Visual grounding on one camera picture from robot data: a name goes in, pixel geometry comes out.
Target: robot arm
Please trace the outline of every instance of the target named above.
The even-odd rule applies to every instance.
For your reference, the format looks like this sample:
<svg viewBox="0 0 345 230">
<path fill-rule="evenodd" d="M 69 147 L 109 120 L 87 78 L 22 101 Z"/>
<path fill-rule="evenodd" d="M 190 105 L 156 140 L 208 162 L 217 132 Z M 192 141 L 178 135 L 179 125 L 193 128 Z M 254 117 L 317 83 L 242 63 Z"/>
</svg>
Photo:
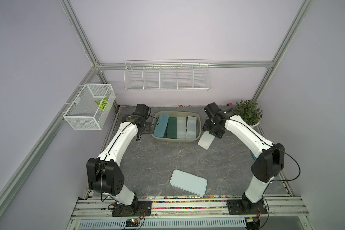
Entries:
<svg viewBox="0 0 345 230">
<path fill-rule="evenodd" d="M 111 196 L 122 205 L 130 206 L 130 213 L 137 209 L 135 193 L 124 185 L 124 175 L 119 166 L 126 148 L 131 140 L 142 133 L 151 131 L 149 123 L 149 107 L 138 104 L 134 113 L 122 118 L 120 127 L 110 144 L 97 158 L 87 162 L 89 188 Z"/>
<path fill-rule="evenodd" d="M 216 103 L 211 103 L 205 107 L 205 111 L 210 119 L 203 126 L 205 132 L 198 145 L 208 149 L 212 136 L 221 138 L 227 129 L 248 146 L 256 160 L 251 167 L 252 180 L 242 196 L 241 208 L 249 213 L 262 203 L 267 186 L 284 168 L 285 148 L 280 143 L 273 144 L 261 136 L 240 116 L 235 115 L 232 108 L 221 110 Z"/>
</svg>

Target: wire mesh basket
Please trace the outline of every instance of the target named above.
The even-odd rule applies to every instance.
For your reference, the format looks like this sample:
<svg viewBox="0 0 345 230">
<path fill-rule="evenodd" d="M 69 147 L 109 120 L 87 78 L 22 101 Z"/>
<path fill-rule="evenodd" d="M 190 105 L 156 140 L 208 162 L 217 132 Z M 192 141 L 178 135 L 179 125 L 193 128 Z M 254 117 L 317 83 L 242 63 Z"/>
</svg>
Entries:
<svg viewBox="0 0 345 230">
<path fill-rule="evenodd" d="M 208 64 L 170 66 L 126 66 L 125 89 L 148 90 L 209 90 L 210 68 Z"/>
<path fill-rule="evenodd" d="M 114 100 L 110 84 L 85 84 L 63 117 L 75 130 L 101 130 Z"/>
</svg>

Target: green plant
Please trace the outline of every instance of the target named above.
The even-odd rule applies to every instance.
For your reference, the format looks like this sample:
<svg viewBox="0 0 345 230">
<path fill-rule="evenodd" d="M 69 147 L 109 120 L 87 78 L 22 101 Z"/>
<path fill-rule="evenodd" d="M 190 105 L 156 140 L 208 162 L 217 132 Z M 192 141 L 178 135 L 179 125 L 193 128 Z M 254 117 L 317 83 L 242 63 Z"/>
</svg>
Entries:
<svg viewBox="0 0 345 230">
<path fill-rule="evenodd" d="M 99 109 L 101 109 L 101 110 L 104 110 L 104 109 L 105 109 L 106 104 L 107 104 L 107 99 L 108 99 L 108 97 L 105 97 L 103 100 L 98 100 L 98 101 L 96 101 L 96 103 L 97 103 L 98 105 L 100 105 L 100 106 L 99 106 Z"/>
<path fill-rule="evenodd" d="M 258 103 L 251 100 L 237 102 L 235 111 L 250 126 L 255 125 L 262 118 L 262 110 L 257 108 Z"/>
</svg>

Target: white flower pot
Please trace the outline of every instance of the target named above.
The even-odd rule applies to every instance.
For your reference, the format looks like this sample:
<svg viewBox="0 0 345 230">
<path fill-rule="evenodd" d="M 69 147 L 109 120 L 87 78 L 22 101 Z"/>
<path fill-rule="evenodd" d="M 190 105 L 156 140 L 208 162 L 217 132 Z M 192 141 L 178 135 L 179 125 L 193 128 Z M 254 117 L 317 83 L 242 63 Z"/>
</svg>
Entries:
<svg viewBox="0 0 345 230">
<path fill-rule="evenodd" d="M 260 122 L 260 121 L 258 121 L 257 124 L 254 124 L 254 125 L 252 125 L 251 127 L 252 127 L 252 128 L 256 127 L 257 125 L 259 125 L 259 122 Z"/>
</svg>

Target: aluminum frame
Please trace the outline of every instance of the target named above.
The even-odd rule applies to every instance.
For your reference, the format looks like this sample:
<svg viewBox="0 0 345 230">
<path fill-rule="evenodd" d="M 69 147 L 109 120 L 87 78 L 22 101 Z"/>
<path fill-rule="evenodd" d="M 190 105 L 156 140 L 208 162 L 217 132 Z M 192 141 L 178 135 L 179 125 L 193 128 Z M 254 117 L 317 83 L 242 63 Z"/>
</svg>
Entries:
<svg viewBox="0 0 345 230">
<path fill-rule="evenodd" d="M 54 120 L 47 127 L 45 132 L 42 134 L 40 139 L 36 142 L 34 147 L 28 153 L 26 158 L 23 160 L 19 168 L 15 171 L 13 176 L 9 179 L 5 187 L 0 192 L 0 218 L 9 208 L 9 205 L 14 200 L 24 183 L 40 161 L 41 157 L 51 144 L 52 140 L 60 130 L 64 118 L 63 113 L 68 109 L 69 105 L 74 101 L 79 91 L 83 88 L 86 83 L 90 83 L 97 73 L 97 68 L 92 67 L 83 80 L 76 87 L 74 92 L 71 94 L 69 99 L 66 101 L 64 106 L 60 109 L 59 113 L 55 116 Z"/>
<path fill-rule="evenodd" d="M 174 65 L 199 65 L 202 62 L 136 62 L 133 66 L 174 66 Z M 267 67 L 273 66 L 272 61 L 248 61 L 248 62 L 209 62 L 209 68 L 253 68 L 253 67 Z M 125 63 L 100 63 L 98 66 L 99 70 L 125 70 Z"/>
<path fill-rule="evenodd" d="M 46 151 L 47 147 L 50 145 L 51 141 L 54 139 L 55 135 L 61 128 L 63 124 L 63 117 L 62 114 L 68 108 L 69 104 L 74 100 L 77 91 L 80 90 L 80 87 L 85 83 L 90 83 L 94 76 L 97 76 L 101 83 L 107 84 L 106 77 L 103 73 L 104 70 L 123 70 L 125 68 L 125 64 L 102 64 L 96 58 L 96 55 L 90 45 L 90 42 L 87 39 L 87 36 L 79 23 L 79 20 L 72 8 L 69 0 L 59 0 L 65 13 L 69 18 L 70 24 L 73 26 L 84 50 L 91 62 L 91 69 L 83 78 L 83 80 L 79 83 L 79 86 L 74 90 L 74 93 L 69 97 L 67 102 L 61 108 L 60 112 L 55 116 L 54 120 L 51 124 L 47 127 L 45 132 L 42 134 L 40 139 L 34 145 L 32 150 L 29 152 L 27 157 L 23 160 L 19 168 L 13 174 L 13 176 L 9 179 L 5 187 L 0 192 L 0 218 L 8 209 L 11 202 L 14 200 L 15 196 L 18 194 L 19 190 L 22 188 L 23 184 L 32 173 L 33 169 L 37 165 L 38 161 L 43 156 L 44 152 Z M 304 0 L 302 6 L 300 7 L 290 29 L 288 30 L 280 48 L 278 49 L 275 57 L 272 61 L 259 61 L 259 62 L 211 62 L 210 68 L 245 68 L 245 67 L 267 67 L 267 72 L 263 77 L 258 89 L 256 90 L 253 101 L 258 101 L 260 98 L 263 90 L 265 89 L 268 81 L 271 79 L 274 71 L 278 67 L 279 62 L 281 61 L 286 49 L 288 48 L 295 32 L 299 28 L 300 23 L 302 22 L 305 14 L 307 13 L 309 6 L 313 0 Z M 114 102 L 114 107 L 116 112 L 118 112 L 119 106 Z"/>
<path fill-rule="evenodd" d="M 254 217 L 256 215 L 229 215 L 226 206 L 226 200 L 240 200 L 241 195 L 235 195 L 225 198 L 187 198 L 181 196 L 178 198 L 168 197 L 147 197 L 139 200 L 152 201 L 151 216 L 146 219 L 166 219 L 173 220 L 176 218 L 189 218 L 192 220 L 203 220 L 205 218 L 243 218 Z M 266 196 L 266 201 L 269 207 L 269 216 L 299 216 L 302 223 L 305 226 L 308 225 L 309 212 L 302 200 L 298 196 Z M 125 221 L 128 217 L 112 217 L 112 210 L 108 210 L 107 207 L 114 203 L 113 199 L 106 199 L 105 202 L 101 202 L 99 197 L 88 198 L 88 200 L 79 200 L 74 207 L 74 211 L 70 218 L 67 229 L 77 230 L 82 220 L 107 220 L 117 219 Z"/>
<path fill-rule="evenodd" d="M 289 47 L 289 44 L 291 43 L 291 41 L 292 41 L 295 33 L 297 32 L 301 22 L 303 21 L 305 15 L 307 14 L 308 9 L 311 6 L 312 2 L 313 2 L 313 0 L 304 0 L 303 1 L 295 19 L 293 20 L 288 32 L 286 33 L 284 40 L 282 41 L 279 49 L 277 50 L 277 52 L 276 52 L 276 54 L 272 60 L 273 66 L 267 68 L 267 71 L 266 71 L 262 81 L 260 82 L 256 92 L 253 95 L 252 101 L 258 102 L 264 89 L 266 88 L 268 82 L 270 81 L 272 75 L 276 71 L 278 64 L 281 62 L 281 59 L 284 57 L 284 54 L 285 54 L 287 48 Z"/>
</svg>

